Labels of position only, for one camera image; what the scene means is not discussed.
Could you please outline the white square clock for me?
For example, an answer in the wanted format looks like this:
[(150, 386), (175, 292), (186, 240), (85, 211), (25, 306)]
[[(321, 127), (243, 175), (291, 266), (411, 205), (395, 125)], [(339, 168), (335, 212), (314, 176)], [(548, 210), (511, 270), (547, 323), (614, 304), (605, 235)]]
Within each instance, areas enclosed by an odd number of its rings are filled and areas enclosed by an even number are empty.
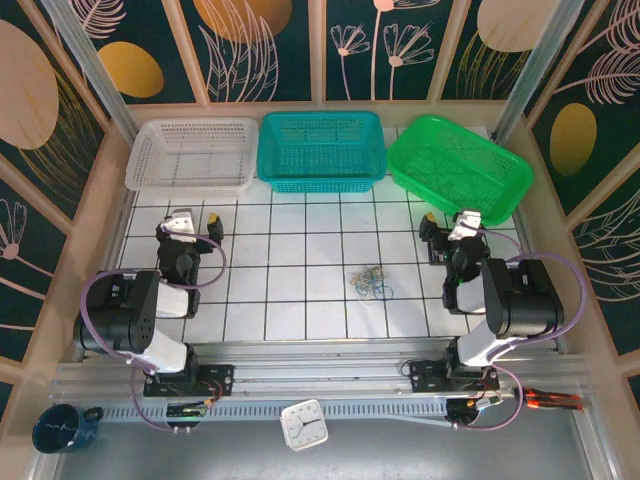
[(284, 408), (280, 423), (285, 443), (294, 452), (320, 445), (329, 437), (322, 406), (315, 399)]

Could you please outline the black battery charger board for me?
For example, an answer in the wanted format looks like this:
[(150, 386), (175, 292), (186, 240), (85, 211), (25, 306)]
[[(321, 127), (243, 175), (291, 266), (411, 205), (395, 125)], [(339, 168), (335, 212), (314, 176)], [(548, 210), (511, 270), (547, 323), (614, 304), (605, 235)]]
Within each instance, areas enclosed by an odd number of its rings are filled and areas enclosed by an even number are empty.
[(447, 263), (451, 242), (447, 239), (435, 239), (427, 242), (427, 256), (430, 265), (444, 266)]

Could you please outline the aluminium frame post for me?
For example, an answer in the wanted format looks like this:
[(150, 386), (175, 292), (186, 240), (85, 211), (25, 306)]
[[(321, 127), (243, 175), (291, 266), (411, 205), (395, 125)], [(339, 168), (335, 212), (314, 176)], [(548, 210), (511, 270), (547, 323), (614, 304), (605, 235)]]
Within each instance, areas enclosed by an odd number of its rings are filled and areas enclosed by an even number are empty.
[(504, 146), (511, 136), (525, 107), (578, 18), (584, 1), (557, 0), (555, 9), (517, 78), (491, 134), (495, 144)]
[(127, 143), (132, 146), (139, 127), (99, 59), (93, 43), (85, 34), (72, 6), (67, 0), (42, 0), (42, 3), (58, 26), (62, 38), (74, 57), (84, 68), (88, 80), (109, 112), (112, 121)]

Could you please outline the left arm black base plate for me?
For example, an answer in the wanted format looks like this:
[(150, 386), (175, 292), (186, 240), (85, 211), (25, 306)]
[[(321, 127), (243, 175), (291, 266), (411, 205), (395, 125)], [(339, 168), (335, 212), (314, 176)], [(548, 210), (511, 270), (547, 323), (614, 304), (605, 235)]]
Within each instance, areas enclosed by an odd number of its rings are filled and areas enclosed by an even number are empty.
[(147, 377), (143, 396), (145, 398), (230, 396), (234, 384), (234, 371), (233, 365), (200, 365), (195, 371)]

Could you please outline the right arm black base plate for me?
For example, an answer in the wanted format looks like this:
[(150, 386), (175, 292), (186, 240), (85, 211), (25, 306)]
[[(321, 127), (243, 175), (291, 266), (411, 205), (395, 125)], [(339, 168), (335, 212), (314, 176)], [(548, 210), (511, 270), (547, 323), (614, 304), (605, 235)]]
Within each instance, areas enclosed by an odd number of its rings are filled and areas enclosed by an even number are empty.
[(409, 379), (414, 393), (482, 393), (500, 389), (494, 367), (452, 367), (442, 360), (410, 362)]

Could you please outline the dark blue mug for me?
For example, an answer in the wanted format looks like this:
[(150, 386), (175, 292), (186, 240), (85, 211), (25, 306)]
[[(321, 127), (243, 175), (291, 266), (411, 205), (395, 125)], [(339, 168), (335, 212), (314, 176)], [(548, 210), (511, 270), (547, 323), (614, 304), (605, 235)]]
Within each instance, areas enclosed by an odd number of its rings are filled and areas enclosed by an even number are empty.
[(43, 454), (71, 453), (88, 448), (97, 438), (101, 407), (86, 410), (57, 404), (44, 411), (32, 431), (32, 443)]

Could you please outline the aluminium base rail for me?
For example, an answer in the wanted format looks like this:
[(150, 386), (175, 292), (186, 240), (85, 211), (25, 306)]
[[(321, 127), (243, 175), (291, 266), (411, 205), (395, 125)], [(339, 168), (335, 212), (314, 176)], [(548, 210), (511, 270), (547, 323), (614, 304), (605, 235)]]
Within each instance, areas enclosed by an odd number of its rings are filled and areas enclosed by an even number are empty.
[[(411, 394), (404, 362), (438, 359), (446, 338), (254, 341), (197, 344), (205, 364), (235, 368), (236, 400), (386, 398)], [(500, 366), (522, 384), (540, 390), (588, 395), (592, 381), (585, 361), (547, 346), (519, 348)], [(74, 356), (59, 364), (49, 387), (52, 401), (126, 401), (130, 368), (112, 357)]]

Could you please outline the green plastic basket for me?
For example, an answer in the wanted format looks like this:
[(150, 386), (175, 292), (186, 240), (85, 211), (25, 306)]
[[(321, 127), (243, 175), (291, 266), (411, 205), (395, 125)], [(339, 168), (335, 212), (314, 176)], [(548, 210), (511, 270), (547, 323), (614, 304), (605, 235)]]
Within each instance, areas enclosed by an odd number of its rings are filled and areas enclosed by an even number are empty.
[(486, 226), (508, 220), (534, 173), (519, 156), (438, 115), (417, 118), (387, 150), (395, 183), (445, 214), (480, 213)]

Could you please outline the white plastic basket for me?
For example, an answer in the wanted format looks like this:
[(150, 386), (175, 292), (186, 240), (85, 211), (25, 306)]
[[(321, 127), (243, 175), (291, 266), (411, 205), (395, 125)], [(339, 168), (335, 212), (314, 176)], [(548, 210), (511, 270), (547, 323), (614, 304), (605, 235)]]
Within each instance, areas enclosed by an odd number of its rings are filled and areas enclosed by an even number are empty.
[(254, 178), (259, 127), (246, 117), (145, 122), (129, 156), (125, 186), (170, 196), (239, 196)]

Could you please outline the teal plastic basket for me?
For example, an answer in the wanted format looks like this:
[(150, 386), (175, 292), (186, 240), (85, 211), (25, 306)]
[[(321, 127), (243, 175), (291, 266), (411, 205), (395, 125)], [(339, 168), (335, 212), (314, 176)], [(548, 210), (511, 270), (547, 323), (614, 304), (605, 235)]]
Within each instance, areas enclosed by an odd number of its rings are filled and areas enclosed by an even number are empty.
[(257, 176), (278, 193), (364, 193), (386, 175), (377, 114), (272, 112), (263, 118)]

